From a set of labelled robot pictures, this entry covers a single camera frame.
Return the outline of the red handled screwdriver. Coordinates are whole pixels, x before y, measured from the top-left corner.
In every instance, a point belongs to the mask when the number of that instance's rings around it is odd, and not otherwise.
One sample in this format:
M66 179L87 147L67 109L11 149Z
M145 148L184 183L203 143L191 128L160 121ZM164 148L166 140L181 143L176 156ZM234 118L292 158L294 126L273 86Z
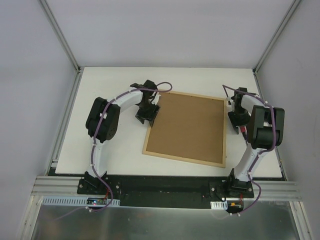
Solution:
M239 129L241 131L243 138L247 141L247 128L246 128L246 126L240 126Z

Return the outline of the wooden picture frame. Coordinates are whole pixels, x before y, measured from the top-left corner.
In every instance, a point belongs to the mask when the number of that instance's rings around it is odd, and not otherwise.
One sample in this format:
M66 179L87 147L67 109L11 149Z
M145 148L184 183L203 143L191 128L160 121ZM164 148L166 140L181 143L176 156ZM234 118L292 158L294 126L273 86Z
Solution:
M161 94L158 105L160 110L147 130L143 154L225 168L225 99L172 91Z

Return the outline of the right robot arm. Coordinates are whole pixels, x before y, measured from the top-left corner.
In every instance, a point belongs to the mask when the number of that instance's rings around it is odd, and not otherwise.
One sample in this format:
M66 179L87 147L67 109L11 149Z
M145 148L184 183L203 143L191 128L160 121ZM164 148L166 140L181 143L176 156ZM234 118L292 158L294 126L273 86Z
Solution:
M222 86L224 90L232 90L233 96L227 101L232 106L228 118L233 129L246 129L246 150L236 167L234 167L226 182L223 191L230 197L239 194L251 195L253 175L261 160L267 153L272 152L283 141L285 110L273 107L256 93L248 92L245 87L237 89Z

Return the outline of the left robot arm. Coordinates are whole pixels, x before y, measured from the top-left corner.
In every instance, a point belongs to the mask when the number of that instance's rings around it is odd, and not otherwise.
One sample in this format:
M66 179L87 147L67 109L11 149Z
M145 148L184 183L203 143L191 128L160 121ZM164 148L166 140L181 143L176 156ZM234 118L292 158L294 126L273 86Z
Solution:
M89 167L84 174L84 180L94 194L102 194L106 188L103 179L107 171L101 166L101 153L105 143L117 133L120 114L138 106L135 118L142 124L148 122L152 127L160 110L159 92L157 84L146 80L144 84L131 84L128 90L113 99L97 97L94 100L85 123L92 148Z

